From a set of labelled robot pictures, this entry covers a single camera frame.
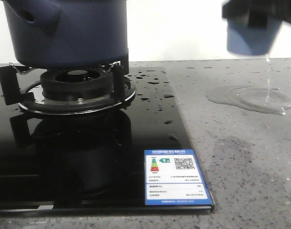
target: pot handle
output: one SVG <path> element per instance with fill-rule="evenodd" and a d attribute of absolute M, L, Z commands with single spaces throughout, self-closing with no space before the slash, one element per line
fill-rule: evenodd
<path fill-rule="evenodd" d="M 2 0 L 26 23 L 44 27 L 56 23 L 60 9 L 49 0 Z"/>

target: qr code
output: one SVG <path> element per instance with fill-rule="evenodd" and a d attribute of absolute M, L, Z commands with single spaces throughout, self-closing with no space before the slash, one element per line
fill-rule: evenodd
<path fill-rule="evenodd" d="M 195 169 L 193 159 L 188 158 L 175 158 L 176 169 Z"/>

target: burner ring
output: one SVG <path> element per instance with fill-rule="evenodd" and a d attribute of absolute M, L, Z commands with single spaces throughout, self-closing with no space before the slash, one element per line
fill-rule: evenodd
<path fill-rule="evenodd" d="M 48 70 L 40 76 L 43 95 L 58 101 L 91 99 L 113 90 L 112 73 L 100 68 Z"/>

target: blue pot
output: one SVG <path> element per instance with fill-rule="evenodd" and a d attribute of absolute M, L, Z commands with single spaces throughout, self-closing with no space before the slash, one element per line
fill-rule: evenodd
<path fill-rule="evenodd" d="M 84 68 L 127 57 L 126 0 L 3 0 L 17 60 Z"/>

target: white wall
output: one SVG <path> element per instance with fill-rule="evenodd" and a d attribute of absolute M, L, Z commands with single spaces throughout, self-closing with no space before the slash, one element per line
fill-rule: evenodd
<path fill-rule="evenodd" d="M 225 0 L 128 0 L 130 61 L 231 59 Z M 270 53 L 291 57 L 291 26 L 283 23 Z M 0 63 L 16 62 L 0 1 Z"/>

